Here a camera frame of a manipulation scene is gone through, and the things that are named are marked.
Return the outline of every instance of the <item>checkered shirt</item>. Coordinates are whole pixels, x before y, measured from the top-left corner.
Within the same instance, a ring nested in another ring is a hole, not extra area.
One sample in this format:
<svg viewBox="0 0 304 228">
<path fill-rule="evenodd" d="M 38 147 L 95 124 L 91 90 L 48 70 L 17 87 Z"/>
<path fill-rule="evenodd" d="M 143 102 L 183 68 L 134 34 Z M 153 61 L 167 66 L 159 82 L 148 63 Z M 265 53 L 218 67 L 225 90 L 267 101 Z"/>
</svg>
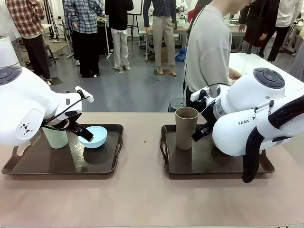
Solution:
<svg viewBox="0 0 304 228">
<path fill-rule="evenodd" d="M 43 31 L 43 5 L 39 0 L 5 0 L 10 15 L 23 37 L 39 35 Z"/>
<path fill-rule="evenodd" d="M 102 15 L 104 7 L 102 0 L 62 0 L 62 4 L 67 27 L 80 33 L 97 33 L 97 15 Z"/>
</svg>

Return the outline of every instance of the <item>blue bowl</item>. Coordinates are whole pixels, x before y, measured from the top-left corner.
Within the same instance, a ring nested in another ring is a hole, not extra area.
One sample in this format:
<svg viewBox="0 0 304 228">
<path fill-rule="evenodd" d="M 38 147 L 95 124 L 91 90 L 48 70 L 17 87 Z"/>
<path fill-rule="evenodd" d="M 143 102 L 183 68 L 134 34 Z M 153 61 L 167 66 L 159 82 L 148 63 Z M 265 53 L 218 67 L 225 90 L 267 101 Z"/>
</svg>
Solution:
<svg viewBox="0 0 304 228">
<path fill-rule="evenodd" d="M 88 140 L 84 139 L 81 136 L 78 137 L 78 140 L 86 148 L 95 149 L 97 147 L 102 146 L 105 143 L 106 138 L 108 136 L 108 131 L 104 127 L 91 126 L 88 127 L 87 130 L 94 135 L 92 141 L 89 142 Z"/>
</svg>

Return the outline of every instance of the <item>whiteboard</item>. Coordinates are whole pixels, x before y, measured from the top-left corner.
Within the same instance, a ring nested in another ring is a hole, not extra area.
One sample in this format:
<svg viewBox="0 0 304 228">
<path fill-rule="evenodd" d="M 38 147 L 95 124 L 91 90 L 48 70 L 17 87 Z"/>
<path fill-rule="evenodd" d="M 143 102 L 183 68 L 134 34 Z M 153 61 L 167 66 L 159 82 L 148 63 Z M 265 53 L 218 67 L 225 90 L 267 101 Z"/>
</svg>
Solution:
<svg viewBox="0 0 304 228">
<path fill-rule="evenodd" d="M 143 0 L 133 0 L 134 9 L 128 11 L 128 14 L 142 15 L 143 13 Z"/>
</svg>

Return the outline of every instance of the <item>human hand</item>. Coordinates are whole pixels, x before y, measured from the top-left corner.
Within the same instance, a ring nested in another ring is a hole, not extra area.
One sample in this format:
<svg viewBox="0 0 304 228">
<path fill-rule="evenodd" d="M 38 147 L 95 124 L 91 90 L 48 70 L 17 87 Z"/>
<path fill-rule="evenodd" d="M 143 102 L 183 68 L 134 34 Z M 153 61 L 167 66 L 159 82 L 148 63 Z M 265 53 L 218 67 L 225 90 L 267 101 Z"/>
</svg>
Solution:
<svg viewBox="0 0 304 228">
<path fill-rule="evenodd" d="M 232 80 L 238 80 L 242 75 L 238 71 L 229 68 L 229 77 Z"/>
<path fill-rule="evenodd" d="M 245 25 L 243 25 L 243 24 L 239 25 L 238 31 L 239 31 L 239 32 L 242 32 L 242 31 L 244 31 L 244 30 L 245 30 Z"/>
<path fill-rule="evenodd" d="M 262 41 L 262 40 L 266 39 L 266 37 L 267 37 L 267 34 L 263 33 L 263 35 L 260 37 L 260 40 Z"/>
<path fill-rule="evenodd" d="M 73 25 L 76 29 L 78 28 L 78 22 L 73 22 Z"/>
<path fill-rule="evenodd" d="M 150 27 L 146 27 L 146 32 L 147 32 L 147 34 L 148 34 L 149 36 L 151 35 Z"/>
</svg>

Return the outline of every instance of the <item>brown cup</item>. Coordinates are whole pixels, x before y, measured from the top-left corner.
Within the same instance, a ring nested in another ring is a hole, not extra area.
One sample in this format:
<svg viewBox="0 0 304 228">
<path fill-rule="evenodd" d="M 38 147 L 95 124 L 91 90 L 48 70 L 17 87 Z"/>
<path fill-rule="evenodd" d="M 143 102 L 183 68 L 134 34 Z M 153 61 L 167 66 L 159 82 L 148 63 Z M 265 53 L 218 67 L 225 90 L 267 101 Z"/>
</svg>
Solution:
<svg viewBox="0 0 304 228">
<path fill-rule="evenodd" d="M 175 112 L 176 146 L 181 150 L 192 147 L 191 136 L 195 132 L 199 112 L 194 108 L 182 107 Z"/>
</svg>

